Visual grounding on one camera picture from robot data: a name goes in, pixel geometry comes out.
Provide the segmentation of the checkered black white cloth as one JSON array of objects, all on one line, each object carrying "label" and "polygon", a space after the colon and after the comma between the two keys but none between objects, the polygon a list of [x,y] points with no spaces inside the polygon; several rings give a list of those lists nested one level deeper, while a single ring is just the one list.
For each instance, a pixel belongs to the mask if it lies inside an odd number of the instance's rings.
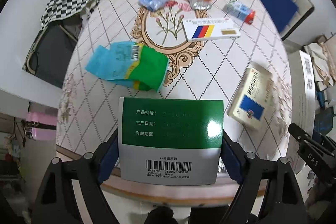
[{"label": "checkered black white cloth", "polygon": [[41,16],[41,31],[51,22],[64,20],[95,7],[100,0],[50,0]]}]

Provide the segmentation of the cyan green snack bag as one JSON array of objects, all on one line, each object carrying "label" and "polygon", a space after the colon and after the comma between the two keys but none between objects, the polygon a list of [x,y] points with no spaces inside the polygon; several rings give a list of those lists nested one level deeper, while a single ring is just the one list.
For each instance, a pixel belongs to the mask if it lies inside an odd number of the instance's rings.
[{"label": "cyan green snack bag", "polygon": [[158,91],[166,77],[169,59],[136,42],[98,46],[85,69],[94,76],[140,91]]}]

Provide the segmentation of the patterned tablecloth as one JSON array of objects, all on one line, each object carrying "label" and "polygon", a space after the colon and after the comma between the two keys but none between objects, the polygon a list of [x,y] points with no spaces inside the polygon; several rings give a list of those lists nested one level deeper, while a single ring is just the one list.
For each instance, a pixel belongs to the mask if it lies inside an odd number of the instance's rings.
[{"label": "patterned tablecloth", "polygon": [[[56,149],[77,159],[94,151],[117,127],[120,97],[222,100],[228,109],[252,62],[272,73],[274,101],[258,131],[231,117],[224,129],[246,151],[263,159],[285,156],[291,122],[291,79],[284,44],[260,0],[238,0],[255,10],[251,25],[235,19],[237,39],[189,43],[182,20],[224,18],[230,0],[211,0],[209,10],[193,10],[188,0],[169,0],[151,12],[138,0],[101,0],[81,30],[68,65],[59,105]],[[166,80],[157,92],[141,92],[103,81],[85,69],[98,46],[137,41],[161,51],[170,60]]]}]

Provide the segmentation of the silver foil wrapper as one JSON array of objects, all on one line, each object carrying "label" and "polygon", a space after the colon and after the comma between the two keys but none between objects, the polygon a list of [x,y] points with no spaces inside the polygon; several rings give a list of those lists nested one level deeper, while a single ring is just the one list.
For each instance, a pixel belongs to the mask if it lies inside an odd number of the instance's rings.
[{"label": "silver foil wrapper", "polygon": [[188,0],[193,10],[209,10],[212,7],[210,2],[204,0]]}]

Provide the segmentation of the green white medicine box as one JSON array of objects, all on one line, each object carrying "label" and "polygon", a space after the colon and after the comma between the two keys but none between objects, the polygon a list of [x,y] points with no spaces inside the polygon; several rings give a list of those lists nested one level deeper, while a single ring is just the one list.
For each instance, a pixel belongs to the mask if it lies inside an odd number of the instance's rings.
[{"label": "green white medicine box", "polygon": [[222,100],[121,97],[121,178],[157,185],[211,185],[222,146]]}]

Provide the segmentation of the pink suitcase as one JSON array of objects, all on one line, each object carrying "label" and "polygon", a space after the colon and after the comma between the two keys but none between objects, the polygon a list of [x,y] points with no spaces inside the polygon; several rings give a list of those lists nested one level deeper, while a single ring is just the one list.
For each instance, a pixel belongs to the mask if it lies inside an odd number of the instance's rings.
[{"label": "pink suitcase", "polygon": [[28,112],[22,126],[29,139],[51,141],[56,139],[57,122],[54,115]]}]

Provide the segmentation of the white box with qr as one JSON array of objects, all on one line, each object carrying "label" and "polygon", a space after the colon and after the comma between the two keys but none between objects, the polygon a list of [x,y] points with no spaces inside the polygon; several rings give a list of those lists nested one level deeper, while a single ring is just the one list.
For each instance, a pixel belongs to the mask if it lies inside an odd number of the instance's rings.
[{"label": "white box with qr", "polygon": [[292,91],[291,122],[310,136],[315,117],[315,81],[310,55],[296,51],[288,55]]}]

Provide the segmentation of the red blue milk carton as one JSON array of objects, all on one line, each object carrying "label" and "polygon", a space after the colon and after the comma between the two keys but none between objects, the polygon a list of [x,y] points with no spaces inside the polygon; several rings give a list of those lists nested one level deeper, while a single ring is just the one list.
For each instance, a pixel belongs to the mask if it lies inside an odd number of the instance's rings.
[{"label": "red blue milk carton", "polygon": [[248,6],[237,0],[230,0],[225,6],[224,10],[234,16],[235,18],[251,25],[255,18],[255,10],[250,9]]}]

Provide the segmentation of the cream blue medicine box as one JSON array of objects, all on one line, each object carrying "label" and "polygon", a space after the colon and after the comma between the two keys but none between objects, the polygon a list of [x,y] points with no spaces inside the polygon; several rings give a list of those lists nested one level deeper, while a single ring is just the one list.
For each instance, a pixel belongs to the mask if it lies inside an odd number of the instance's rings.
[{"label": "cream blue medicine box", "polygon": [[272,101],[272,90],[272,73],[256,62],[250,63],[228,116],[250,129],[259,130]]}]

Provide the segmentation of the blue white plastic wrapper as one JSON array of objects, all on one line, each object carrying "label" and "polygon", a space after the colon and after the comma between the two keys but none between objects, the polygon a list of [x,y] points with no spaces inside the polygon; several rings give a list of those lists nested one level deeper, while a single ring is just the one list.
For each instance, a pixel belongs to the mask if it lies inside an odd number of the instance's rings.
[{"label": "blue white plastic wrapper", "polygon": [[169,0],[138,0],[139,4],[151,12],[155,12],[165,5]]}]

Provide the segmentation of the white box coloured stripes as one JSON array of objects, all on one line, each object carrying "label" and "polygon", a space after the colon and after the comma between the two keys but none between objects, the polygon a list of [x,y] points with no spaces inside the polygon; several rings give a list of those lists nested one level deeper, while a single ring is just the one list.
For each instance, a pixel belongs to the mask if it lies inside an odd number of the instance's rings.
[{"label": "white box coloured stripes", "polygon": [[188,42],[234,39],[240,31],[230,18],[198,18],[182,21]]}]

